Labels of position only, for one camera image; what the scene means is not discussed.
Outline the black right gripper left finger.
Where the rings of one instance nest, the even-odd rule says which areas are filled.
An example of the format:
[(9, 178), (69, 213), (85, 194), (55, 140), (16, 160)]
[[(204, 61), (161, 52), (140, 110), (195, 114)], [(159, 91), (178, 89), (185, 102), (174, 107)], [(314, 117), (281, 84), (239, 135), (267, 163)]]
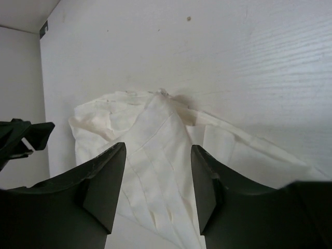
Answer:
[(104, 248), (125, 161), (120, 142), (30, 188), (1, 190), (1, 248)]

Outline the white pleated skirt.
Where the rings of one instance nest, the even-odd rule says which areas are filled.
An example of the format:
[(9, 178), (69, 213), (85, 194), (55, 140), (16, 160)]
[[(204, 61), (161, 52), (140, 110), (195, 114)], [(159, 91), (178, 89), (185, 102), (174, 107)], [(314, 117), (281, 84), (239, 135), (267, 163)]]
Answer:
[(328, 180), (276, 145), (207, 113), (190, 109), (166, 91), (115, 92), (79, 105), (69, 119), (77, 164), (118, 142), (127, 148), (117, 213), (178, 248), (205, 248), (199, 232), (191, 147), (263, 185)]

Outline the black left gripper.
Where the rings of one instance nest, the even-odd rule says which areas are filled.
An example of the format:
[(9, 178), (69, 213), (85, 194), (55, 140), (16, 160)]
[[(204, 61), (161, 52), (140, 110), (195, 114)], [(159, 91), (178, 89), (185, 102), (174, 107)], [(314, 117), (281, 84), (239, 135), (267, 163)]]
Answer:
[(35, 150), (44, 150), (54, 128), (53, 122), (31, 124), (21, 119), (1, 121), (1, 169), (8, 161), (26, 158), (33, 153), (22, 141), (23, 138)]

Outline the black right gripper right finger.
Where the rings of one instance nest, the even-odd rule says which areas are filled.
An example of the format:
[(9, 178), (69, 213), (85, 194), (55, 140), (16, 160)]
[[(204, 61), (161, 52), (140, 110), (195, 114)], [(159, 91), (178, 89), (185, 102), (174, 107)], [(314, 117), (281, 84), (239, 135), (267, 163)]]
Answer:
[(331, 182), (273, 189), (191, 148), (199, 230), (207, 248), (331, 248)]

